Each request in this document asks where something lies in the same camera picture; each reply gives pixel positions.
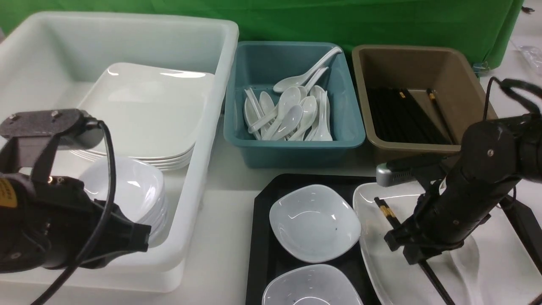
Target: brown plastic bin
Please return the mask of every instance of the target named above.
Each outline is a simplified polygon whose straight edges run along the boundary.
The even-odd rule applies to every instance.
[[[377,137],[367,88],[406,88],[445,135],[425,92],[433,89],[451,134],[461,142],[467,128],[482,119],[485,93],[467,59],[449,48],[362,45],[352,51],[359,105],[367,139],[375,146],[375,163],[422,153],[455,153],[460,145],[387,142]],[[488,119],[497,118],[489,106]]]

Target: white square plate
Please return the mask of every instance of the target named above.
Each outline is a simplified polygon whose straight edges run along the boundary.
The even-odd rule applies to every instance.
[[[391,252],[384,235],[391,225],[373,202],[385,199],[399,221],[412,215],[423,188],[418,183],[381,187],[376,183],[359,186],[353,207],[362,224],[359,242],[371,282],[382,305],[444,304],[435,288],[417,265],[409,265],[402,247]],[[491,218],[472,237],[480,251],[478,279],[484,304],[528,304],[542,291],[542,276],[531,261],[504,212],[491,211]],[[470,304],[448,252],[428,260],[456,304]]]
[[[210,73],[115,63],[78,108],[107,122],[118,155],[178,156],[196,141],[213,80]],[[104,142],[90,151],[105,153]]]

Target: green cloth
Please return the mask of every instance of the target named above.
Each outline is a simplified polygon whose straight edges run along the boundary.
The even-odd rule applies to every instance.
[[[42,10],[188,15],[235,21],[240,40],[451,47],[498,66],[522,0],[0,0],[9,33]]]

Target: white table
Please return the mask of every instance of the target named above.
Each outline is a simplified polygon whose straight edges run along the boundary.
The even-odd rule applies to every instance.
[[[542,2],[527,0],[526,6],[536,9],[531,15],[520,14],[514,37],[532,38],[542,48]],[[492,72],[500,79],[520,78],[542,85],[542,79],[528,70],[526,63],[509,44],[502,65]],[[487,85],[488,77],[481,80]],[[501,117],[523,113],[521,107],[506,98],[497,87],[492,90],[492,104]],[[369,144],[349,153],[345,164],[336,169],[320,170],[254,170],[247,168],[239,151],[223,138],[222,127],[216,134],[211,158],[207,190],[193,234],[183,281],[169,294],[132,291],[97,290],[63,287],[49,302],[53,305],[242,305],[246,292],[248,258],[254,197],[282,173],[313,173],[336,175],[374,175]],[[534,185],[522,182],[518,199],[542,215]],[[43,285],[0,284],[2,305],[28,305],[44,291]]]

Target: black chopsticks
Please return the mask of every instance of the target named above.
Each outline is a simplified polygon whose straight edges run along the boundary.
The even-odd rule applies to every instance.
[[[399,222],[397,217],[395,217],[395,214],[390,209],[386,201],[376,197],[375,203],[380,208],[380,210],[382,211],[382,213],[384,214],[384,216],[390,223],[391,227],[395,229],[401,225],[401,222]],[[427,261],[420,262],[418,263],[418,265],[420,266],[420,268],[422,268],[423,273],[425,273],[425,275],[427,276],[431,284],[433,284],[433,287],[435,287],[435,289],[438,291],[438,294],[442,297],[444,302],[447,305],[455,305],[454,301],[451,299],[450,295],[448,294],[448,292],[446,291],[442,283],[438,280],[438,277],[433,272],[433,269],[431,269]]]
[[[451,143],[457,144],[457,141],[454,140],[454,136],[451,134],[450,126],[448,125],[448,123],[446,123],[446,119],[444,118],[444,114],[442,113],[442,110],[438,105],[437,98],[435,97],[433,90],[427,89],[426,92],[429,96],[429,99],[431,100],[431,105],[433,106],[433,109],[438,115],[438,119],[441,121],[444,129],[446,130],[446,133],[448,134],[448,137],[450,138]]]
[[[427,93],[428,102],[432,103],[447,135],[442,134],[407,89],[368,88],[367,98],[376,135],[387,142],[452,144],[454,139],[435,95],[431,90]]]

